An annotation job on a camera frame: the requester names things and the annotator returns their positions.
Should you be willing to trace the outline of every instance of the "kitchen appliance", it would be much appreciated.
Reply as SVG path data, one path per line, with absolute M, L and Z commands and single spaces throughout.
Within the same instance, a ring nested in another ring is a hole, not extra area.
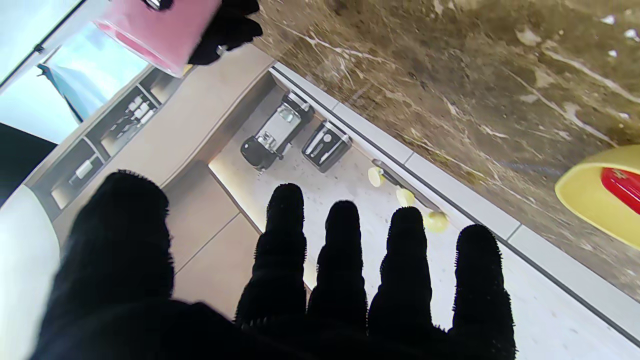
M 313 119 L 314 109 L 294 92 L 287 92 L 282 103 L 258 133 L 245 140 L 240 153 L 258 171 L 265 170 L 291 146 L 291 140 Z
M 302 155 L 321 173 L 325 173 L 350 148 L 349 135 L 325 120 L 302 148 Z

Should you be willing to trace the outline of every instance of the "pink cup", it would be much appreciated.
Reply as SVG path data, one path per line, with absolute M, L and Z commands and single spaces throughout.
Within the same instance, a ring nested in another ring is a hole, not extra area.
M 152 65 L 181 78 L 221 0 L 173 0 L 164 12 L 140 0 L 111 0 L 99 29 Z

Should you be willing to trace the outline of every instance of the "marble countertop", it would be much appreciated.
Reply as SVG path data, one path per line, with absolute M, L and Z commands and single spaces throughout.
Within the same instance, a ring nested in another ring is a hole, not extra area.
M 556 198 L 640 142 L 633 0 L 263 0 L 255 45 L 640 300 L 640 251 Z

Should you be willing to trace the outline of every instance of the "yellow object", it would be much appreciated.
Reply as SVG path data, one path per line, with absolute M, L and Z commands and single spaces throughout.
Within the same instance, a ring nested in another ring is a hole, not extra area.
M 586 222 L 640 249 L 640 215 L 604 188 L 600 174 L 605 167 L 640 174 L 640 145 L 617 147 L 586 158 L 558 180 L 556 195 Z
M 367 171 L 367 175 L 369 176 L 369 182 L 379 188 L 385 182 L 385 177 L 382 176 L 383 170 L 379 167 L 372 167 Z
M 449 225 L 447 215 L 440 211 L 432 211 L 426 216 L 422 214 L 422 221 L 424 222 L 424 228 L 432 233 L 443 233 Z
M 396 190 L 396 197 L 402 207 L 413 206 L 415 203 L 415 196 L 407 189 L 400 188 Z

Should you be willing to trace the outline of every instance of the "black glove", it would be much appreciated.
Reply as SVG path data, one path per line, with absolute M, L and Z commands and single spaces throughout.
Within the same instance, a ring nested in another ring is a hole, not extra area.
M 224 0 L 202 39 L 191 54 L 189 64 L 208 65 L 220 58 L 219 49 L 233 50 L 262 36 L 262 28 L 246 16 L 260 10 L 257 0 Z

